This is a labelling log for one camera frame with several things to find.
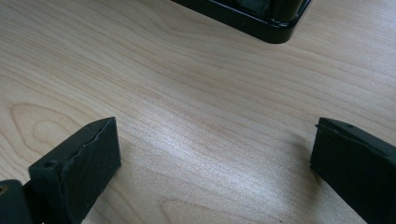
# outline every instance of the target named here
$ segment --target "black padded block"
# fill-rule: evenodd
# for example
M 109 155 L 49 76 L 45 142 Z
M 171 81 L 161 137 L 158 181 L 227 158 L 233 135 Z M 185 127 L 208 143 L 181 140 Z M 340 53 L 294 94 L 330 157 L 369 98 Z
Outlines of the black padded block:
M 368 223 L 396 222 L 396 147 L 321 118 L 311 168 Z
M 90 123 L 29 167 L 31 185 L 45 195 L 45 223 L 81 223 L 120 167 L 114 118 Z

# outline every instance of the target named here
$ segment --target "black plastic base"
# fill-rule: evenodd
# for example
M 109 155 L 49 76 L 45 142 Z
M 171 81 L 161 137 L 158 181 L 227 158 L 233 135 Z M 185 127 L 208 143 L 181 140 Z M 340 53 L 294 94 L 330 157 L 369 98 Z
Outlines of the black plastic base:
M 263 1 L 263 10 L 260 12 L 241 7 L 234 0 L 172 1 L 271 44 L 282 44 L 291 38 L 294 28 L 311 2 L 304 0 L 294 19 L 282 22 L 273 18 L 273 13 L 270 12 L 271 1 Z

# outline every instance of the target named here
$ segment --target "wooden table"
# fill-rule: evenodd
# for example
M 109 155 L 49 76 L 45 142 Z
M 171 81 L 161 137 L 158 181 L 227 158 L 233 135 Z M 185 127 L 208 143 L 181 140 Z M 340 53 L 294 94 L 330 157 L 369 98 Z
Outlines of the wooden table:
M 319 117 L 396 145 L 395 11 L 315 0 L 269 45 L 169 0 L 3 0 L 0 178 L 114 116 L 84 223 L 362 223 L 309 159 Z

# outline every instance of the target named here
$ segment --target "light wood surface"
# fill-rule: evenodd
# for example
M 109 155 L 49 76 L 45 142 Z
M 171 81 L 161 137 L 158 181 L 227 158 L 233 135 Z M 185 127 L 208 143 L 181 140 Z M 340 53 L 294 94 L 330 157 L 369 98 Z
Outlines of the light wood surface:
M 319 117 L 396 145 L 395 11 L 315 0 L 269 45 L 169 0 L 2 0 L 0 178 L 114 116 L 84 223 L 363 223 L 309 158 Z

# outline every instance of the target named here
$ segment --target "black object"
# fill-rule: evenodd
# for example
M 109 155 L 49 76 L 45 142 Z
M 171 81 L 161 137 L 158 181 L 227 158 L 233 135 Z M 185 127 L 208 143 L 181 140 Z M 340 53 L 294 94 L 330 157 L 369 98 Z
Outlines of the black object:
M 172 0 L 272 44 L 291 38 L 311 0 Z
M 321 118 L 311 168 L 368 223 L 396 222 L 396 147 Z
M 75 224 L 120 167 L 114 118 L 90 123 L 29 167 L 31 180 L 0 181 L 0 224 Z

